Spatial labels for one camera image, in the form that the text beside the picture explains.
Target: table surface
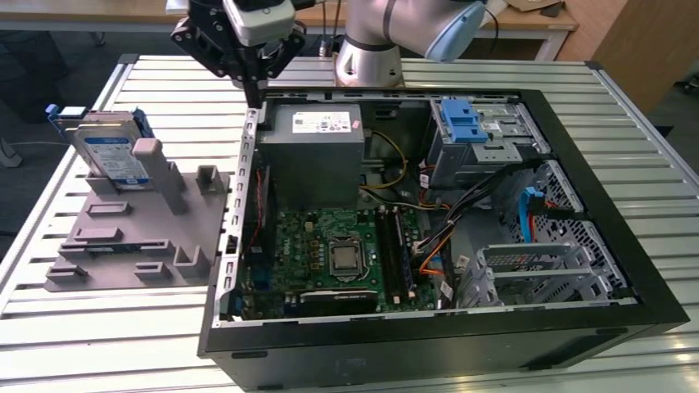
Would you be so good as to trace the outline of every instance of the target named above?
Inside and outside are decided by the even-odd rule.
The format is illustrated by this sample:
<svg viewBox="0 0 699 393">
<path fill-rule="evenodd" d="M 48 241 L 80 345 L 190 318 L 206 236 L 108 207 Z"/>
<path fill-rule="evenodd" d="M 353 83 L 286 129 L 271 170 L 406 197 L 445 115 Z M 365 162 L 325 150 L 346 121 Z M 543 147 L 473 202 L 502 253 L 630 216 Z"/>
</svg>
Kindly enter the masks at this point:
<svg viewBox="0 0 699 393">
<path fill-rule="evenodd" d="M 335 17 L 335 3 L 329 3 L 329 23 Z M 166 0 L 3 0 L 0 20 L 43 20 L 106 23 L 174 24 L 183 14 L 166 13 Z M 299 19 L 309 26 L 323 26 L 323 9 L 317 6 L 299 12 Z M 341 25 L 345 26 L 341 9 Z M 557 18 L 542 16 L 537 11 L 519 12 L 509 7 L 498 16 L 501 29 L 575 30 L 578 22 L 563 10 Z M 486 28 L 494 29 L 493 22 Z"/>
<path fill-rule="evenodd" d="M 283 86 L 333 86 L 333 62 L 299 58 Z M 407 86 L 541 90 L 693 319 L 625 343 L 575 367 L 382 385 L 343 391 L 479 389 L 697 391 L 699 389 L 699 188 L 694 172 L 605 73 L 582 63 L 405 60 Z M 235 173 L 247 105 L 243 93 L 187 56 L 119 65 L 95 107 L 148 114 L 166 156 L 183 172 Z M 231 392 L 196 357 L 207 288 L 50 293 L 46 271 L 86 201 L 88 168 L 71 148 L 0 264 L 0 385 L 4 392 Z"/>
</svg>

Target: ram slot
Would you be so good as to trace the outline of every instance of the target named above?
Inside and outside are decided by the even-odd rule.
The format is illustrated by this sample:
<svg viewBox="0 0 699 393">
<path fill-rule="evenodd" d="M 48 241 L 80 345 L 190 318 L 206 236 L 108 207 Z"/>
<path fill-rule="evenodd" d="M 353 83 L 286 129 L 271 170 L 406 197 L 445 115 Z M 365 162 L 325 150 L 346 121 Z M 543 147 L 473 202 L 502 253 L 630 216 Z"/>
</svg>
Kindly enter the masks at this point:
<svg viewBox="0 0 699 393">
<path fill-rule="evenodd" d="M 379 210 L 375 214 L 375 222 L 386 301 L 398 305 L 401 298 L 407 295 L 401 273 L 401 244 L 397 237 L 401 235 L 401 230 L 397 230 L 395 214 L 390 211 Z"/>
<path fill-rule="evenodd" d="M 406 293 L 409 299 L 415 297 L 415 282 L 413 281 L 413 270 L 411 270 L 411 253 L 410 247 L 407 246 L 407 240 L 403 237 L 403 224 L 401 222 L 401 211 L 398 208 L 394 209 L 395 217 L 395 228 L 398 231 L 398 241 L 401 247 L 401 270 L 403 273 L 403 281 L 406 286 Z"/>
</svg>

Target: green circuit board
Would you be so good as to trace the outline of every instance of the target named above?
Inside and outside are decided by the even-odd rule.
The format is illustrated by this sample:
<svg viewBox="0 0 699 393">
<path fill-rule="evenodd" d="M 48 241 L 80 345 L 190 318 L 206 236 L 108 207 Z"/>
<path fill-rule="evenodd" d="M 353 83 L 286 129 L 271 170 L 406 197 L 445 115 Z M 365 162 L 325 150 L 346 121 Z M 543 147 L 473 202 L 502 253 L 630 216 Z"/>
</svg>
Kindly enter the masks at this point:
<svg viewBox="0 0 699 393">
<path fill-rule="evenodd" d="M 407 241 L 418 240 L 418 217 L 411 210 L 402 212 L 401 223 Z M 275 239 L 272 293 L 358 288 L 378 292 L 377 312 L 434 309 L 430 280 L 417 285 L 411 300 L 394 304 L 386 299 L 374 210 L 283 210 L 278 215 Z M 331 270 L 331 252 L 339 241 L 359 244 L 365 257 L 362 273 L 351 279 L 339 278 Z M 281 318 L 282 308 L 279 299 L 258 299 L 256 309 L 267 310 L 266 318 Z"/>
</svg>

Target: robotic arm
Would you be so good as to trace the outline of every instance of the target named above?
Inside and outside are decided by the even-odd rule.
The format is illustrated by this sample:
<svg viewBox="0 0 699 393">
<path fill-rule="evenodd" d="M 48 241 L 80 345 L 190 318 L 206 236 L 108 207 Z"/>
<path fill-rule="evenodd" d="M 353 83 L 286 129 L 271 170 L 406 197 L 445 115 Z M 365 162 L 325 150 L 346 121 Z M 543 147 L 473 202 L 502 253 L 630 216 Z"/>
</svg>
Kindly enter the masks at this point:
<svg viewBox="0 0 699 393">
<path fill-rule="evenodd" d="M 263 106 L 268 78 L 277 78 L 305 47 L 305 25 L 295 11 L 317 0 L 190 0 L 171 39 L 220 78 L 244 90 L 248 106 Z M 267 42 L 279 40 L 266 55 Z"/>
<path fill-rule="evenodd" d="M 219 77 L 263 106 L 263 89 L 305 47 L 295 11 L 325 0 L 190 0 L 172 40 Z M 399 45 L 434 61 L 467 49 L 487 0 L 347 0 L 347 39 L 337 74 L 346 86 L 395 86 L 402 81 Z M 267 42 L 277 50 L 263 53 Z"/>
</svg>

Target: chip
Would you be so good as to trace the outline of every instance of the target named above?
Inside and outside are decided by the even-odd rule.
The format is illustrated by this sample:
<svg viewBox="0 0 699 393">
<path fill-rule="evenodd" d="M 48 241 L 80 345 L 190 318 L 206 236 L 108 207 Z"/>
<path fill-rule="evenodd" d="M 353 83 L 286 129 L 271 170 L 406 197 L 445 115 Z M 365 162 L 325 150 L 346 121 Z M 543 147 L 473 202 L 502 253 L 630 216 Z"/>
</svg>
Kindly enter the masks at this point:
<svg viewBox="0 0 699 393">
<path fill-rule="evenodd" d="M 330 238 L 330 274 L 343 282 L 351 282 L 363 273 L 365 248 L 362 238 L 343 236 Z"/>
<path fill-rule="evenodd" d="M 359 261 L 355 247 L 337 247 L 333 249 L 334 266 L 338 270 L 357 269 Z"/>
</svg>

